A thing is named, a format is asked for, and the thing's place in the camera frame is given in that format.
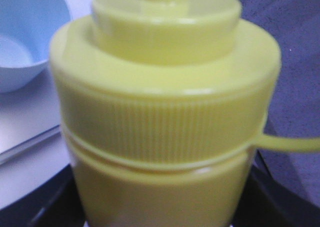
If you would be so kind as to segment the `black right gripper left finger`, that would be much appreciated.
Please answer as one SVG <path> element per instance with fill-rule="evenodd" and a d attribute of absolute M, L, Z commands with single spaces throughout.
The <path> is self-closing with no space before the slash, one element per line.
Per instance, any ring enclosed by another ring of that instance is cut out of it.
<path fill-rule="evenodd" d="M 83 227 L 85 214 L 71 167 L 0 210 L 2 227 Z"/>

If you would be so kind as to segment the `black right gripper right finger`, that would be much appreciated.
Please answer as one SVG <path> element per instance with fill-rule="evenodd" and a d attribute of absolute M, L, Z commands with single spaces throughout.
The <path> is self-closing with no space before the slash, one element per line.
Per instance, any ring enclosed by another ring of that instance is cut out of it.
<path fill-rule="evenodd" d="M 233 217 L 233 227 L 318 227 L 320 209 L 309 201 L 285 153 L 258 150 Z"/>

